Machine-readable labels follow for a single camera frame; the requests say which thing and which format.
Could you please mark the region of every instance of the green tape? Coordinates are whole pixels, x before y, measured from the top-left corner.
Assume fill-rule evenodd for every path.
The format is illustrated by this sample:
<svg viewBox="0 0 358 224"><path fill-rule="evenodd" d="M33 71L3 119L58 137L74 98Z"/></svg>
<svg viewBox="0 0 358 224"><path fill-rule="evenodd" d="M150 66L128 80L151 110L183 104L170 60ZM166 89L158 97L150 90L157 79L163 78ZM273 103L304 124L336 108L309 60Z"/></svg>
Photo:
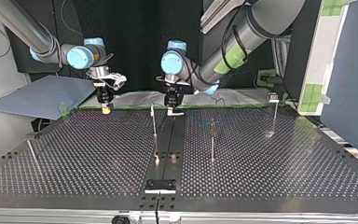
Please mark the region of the green tape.
<svg viewBox="0 0 358 224"><path fill-rule="evenodd" d="M345 0L324 0L324 9L322 10L322 16L340 16L344 5Z"/></svg>
<svg viewBox="0 0 358 224"><path fill-rule="evenodd" d="M323 85L319 84L306 84L301 101L301 112L316 112L319 103L322 102L322 89Z"/></svg>
<svg viewBox="0 0 358 224"><path fill-rule="evenodd" d="M227 53L226 53L226 59L228 64L233 68L239 68L241 67L245 62L243 59L245 59L245 54L243 53L241 47L238 44L235 44L234 47L232 47ZM229 68L226 66L225 61L222 59L220 63L214 68L215 73L225 75L227 72L229 72Z"/></svg>
<svg viewBox="0 0 358 224"><path fill-rule="evenodd" d="M65 102L60 102L60 113L63 117L67 117L69 115L68 106Z"/></svg>
<svg viewBox="0 0 358 224"><path fill-rule="evenodd" d="M274 87L274 84L268 84L265 81L261 80L261 77L276 77L277 71L275 69L269 69L269 70L259 70L257 74L257 82L256 86L258 87Z"/></svg>
<svg viewBox="0 0 358 224"><path fill-rule="evenodd" d="M286 100L289 97L289 93L285 92L282 96L282 102L281 105L286 105Z"/></svg>

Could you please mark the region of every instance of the metal pin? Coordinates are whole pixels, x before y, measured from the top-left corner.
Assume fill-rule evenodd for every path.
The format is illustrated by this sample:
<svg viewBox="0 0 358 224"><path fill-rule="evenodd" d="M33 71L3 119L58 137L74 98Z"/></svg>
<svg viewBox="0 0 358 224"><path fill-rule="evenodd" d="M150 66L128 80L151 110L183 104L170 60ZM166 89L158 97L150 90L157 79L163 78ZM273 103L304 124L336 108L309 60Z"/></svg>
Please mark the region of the metal pin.
<svg viewBox="0 0 358 224"><path fill-rule="evenodd" d="M275 121L277 119L277 113L278 113L278 103L275 103L275 113L274 113L274 129L275 129Z"/></svg>
<svg viewBox="0 0 358 224"><path fill-rule="evenodd" d="M214 139L217 136L216 124L214 119L211 121L211 161L214 161Z"/></svg>
<svg viewBox="0 0 358 224"><path fill-rule="evenodd" d="M156 118L155 118L153 104L151 104L151 106L150 106L150 116L152 117L152 120L153 120L153 131L154 131L153 136L157 137Z"/></svg>
<svg viewBox="0 0 358 224"><path fill-rule="evenodd" d="M32 147L31 140L27 140L27 144L28 144L28 148L31 150L32 157L34 158L34 160L36 160L36 155L34 154L34 148Z"/></svg>

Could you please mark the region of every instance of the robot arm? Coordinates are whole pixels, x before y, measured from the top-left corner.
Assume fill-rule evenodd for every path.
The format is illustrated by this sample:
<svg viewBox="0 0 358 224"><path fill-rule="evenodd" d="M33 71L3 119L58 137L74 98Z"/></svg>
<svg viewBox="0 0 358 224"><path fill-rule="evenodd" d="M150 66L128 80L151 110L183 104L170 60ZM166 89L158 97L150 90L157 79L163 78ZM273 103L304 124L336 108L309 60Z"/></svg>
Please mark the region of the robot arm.
<svg viewBox="0 0 358 224"><path fill-rule="evenodd" d="M241 67L246 55L252 53L267 39L281 34L295 20L305 0L253 2L255 3L251 5L245 20L238 28L237 38L240 40L234 35L227 39L226 61L219 48L203 66L198 66L186 57L186 43L170 41L168 51L161 59L161 68L166 74L166 85L176 88L185 82L191 85L194 91L213 94L219 86L219 80L232 68ZM240 44L246 48L246 53L242 51ZM175 108L177 105L167 104L166 101L166 106Z"/></svg>
<svg viewBox="0 0 358 224"><path fill-rule="evenodd" d="M88 75L94 80L98 102L104 114L110 113L113 91L118 91L127 79L119 73L109 72L107 61L113 54L106 55L101 38L85 39L84 46L61 45L16 0L0 0L0 21L30 47L35 60L57 63L59 67L67 64L76 69L89 68Z"/></svg>

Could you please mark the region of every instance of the metal rod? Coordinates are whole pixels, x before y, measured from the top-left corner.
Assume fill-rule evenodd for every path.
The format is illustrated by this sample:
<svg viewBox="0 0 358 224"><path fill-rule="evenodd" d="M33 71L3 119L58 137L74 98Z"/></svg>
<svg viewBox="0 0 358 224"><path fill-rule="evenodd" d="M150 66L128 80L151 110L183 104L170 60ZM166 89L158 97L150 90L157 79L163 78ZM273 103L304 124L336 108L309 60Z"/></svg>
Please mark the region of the metal rod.
<svg viewBox="0 0 358 224"><path fill-rule="evenodd" d="M275 103L274 126L275 126L275 121L276 121L276 119L277 119L277 113L278 113L278 103L279 103L279 102Z"/></svg>
<svg viewBox="0 0 358 224"><path fill-rule="evenodd" d="M212 158L211 160L214 161L214 137L212 136L212 152L211 152Z"/></svg>
<svg viewBox="0 0 358 224"><path fill-rule="evenodd" d="M0 0L0 22L36 53L49 51L48 31L16 0Z"/></svg>
<svg viewBox="0 0 358 224"><path fill-rule="evenodd" d="M31 140L27 140L27 144L28 144L28 148L31 150L32 157L34 158L34 160L36 160L37 157L36 157L36 155L34 154L34 148L32 147Z"/></svg>

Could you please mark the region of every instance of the end effector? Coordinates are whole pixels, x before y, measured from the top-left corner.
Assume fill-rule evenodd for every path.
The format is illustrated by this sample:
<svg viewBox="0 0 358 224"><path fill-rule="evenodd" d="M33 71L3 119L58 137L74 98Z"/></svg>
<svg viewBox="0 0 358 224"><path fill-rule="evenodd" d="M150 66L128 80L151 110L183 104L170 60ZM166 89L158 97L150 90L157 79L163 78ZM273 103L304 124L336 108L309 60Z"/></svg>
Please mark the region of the end effector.
<svg viewBox="0 0 358 224"><path fill-rule="evenodd" d="M106 55L105 45L101 38L87 38L84 46L62 45L62 63L75 69L89 69L86 73L93 79L97 90L97 99L104 114L111 112L114 91L124 86L127 78L119 73L111 73L107 62L113 54ZM39 62L46 63L42 57L31 50L31 54Z"/></svg>
<svg viewBox="0 0 358 224"><path fill-rule="evenodd" d="M172 111L173 115L178 115L175 113L175 108L182 103L184 95L181 89L183 87L190 87L191 93L204 92L212 95L219 86L219 81L200 85L202 84L199 82L200 67L186 57L186 42L183 41L171 40L168 42L167 52L161 58L161 68L165 73L164 104L169 108L169 113Z"/></svg>

